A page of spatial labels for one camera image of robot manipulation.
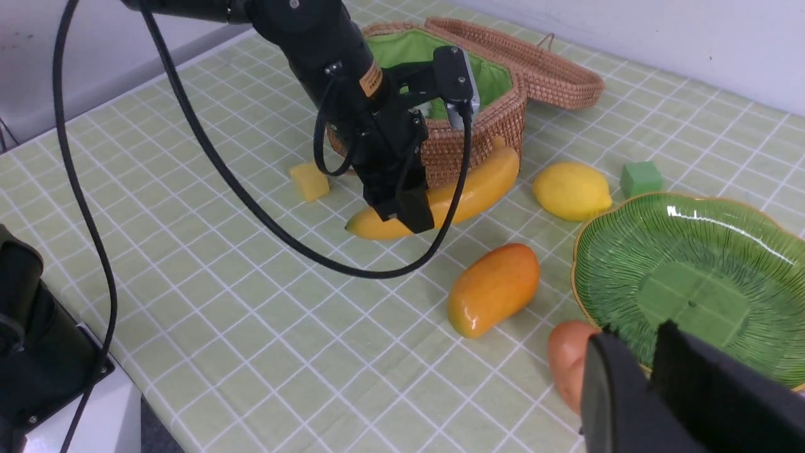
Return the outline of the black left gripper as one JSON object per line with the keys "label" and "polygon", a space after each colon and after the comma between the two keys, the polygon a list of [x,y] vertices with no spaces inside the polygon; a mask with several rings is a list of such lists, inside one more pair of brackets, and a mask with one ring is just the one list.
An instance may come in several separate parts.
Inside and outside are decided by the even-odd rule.
{"label": "black left gripper", "polygon": [[345,154],[328,177],[348,170],[357,173],[364,192],[374,193],[368,204],[380,220],[400,221],[413,234],[435,228],[428,201],[426,170],[420,148],[428,138],[425,118],[399,101],[380,109],[344,101],[324,102],[324,127],[336,137]]}

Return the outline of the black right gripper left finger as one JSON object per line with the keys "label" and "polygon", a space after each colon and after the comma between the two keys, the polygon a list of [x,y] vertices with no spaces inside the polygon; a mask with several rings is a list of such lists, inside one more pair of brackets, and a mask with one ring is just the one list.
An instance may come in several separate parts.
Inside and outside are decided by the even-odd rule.
{"label": "black right gripper left finger", "polygon": [[580,404],[589,452],[706,452],[655,392],[627,346],[609,332],[587,342]]}

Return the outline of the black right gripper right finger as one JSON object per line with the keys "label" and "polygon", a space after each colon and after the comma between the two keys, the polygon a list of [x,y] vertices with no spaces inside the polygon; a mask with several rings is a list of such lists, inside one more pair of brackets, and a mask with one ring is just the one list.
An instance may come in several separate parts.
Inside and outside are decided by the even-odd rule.
{"label": "black right gripper right finger", "polygon": [[710,452],[802,452],[803,398],[672,321],[658,328],[652,387]]}

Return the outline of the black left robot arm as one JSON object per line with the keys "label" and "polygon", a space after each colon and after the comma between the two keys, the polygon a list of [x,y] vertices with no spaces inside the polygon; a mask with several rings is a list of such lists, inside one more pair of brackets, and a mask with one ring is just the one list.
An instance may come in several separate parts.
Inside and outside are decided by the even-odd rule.
{"label": "black left robot arm", "polygon": [[318,109],[313,158],[319,171],[357,173],[366,203],[414,234],[434,229],[426,198],[425,116],[438,95],[431,61],[383,69],[340,1],[127,1],[127,8],[209,22],[250,24],[277,45]]}

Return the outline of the black right robot arm base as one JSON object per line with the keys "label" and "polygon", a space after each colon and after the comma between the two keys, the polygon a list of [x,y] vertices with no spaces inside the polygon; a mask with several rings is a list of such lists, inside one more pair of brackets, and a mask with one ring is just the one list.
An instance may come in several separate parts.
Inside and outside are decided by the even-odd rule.
{"label": "black right robot arm base", "polygon": [[93,372],[101,349],[52,295],[43,259],[1,228],[2,451],[20,452],[25,435],[114,369]]}

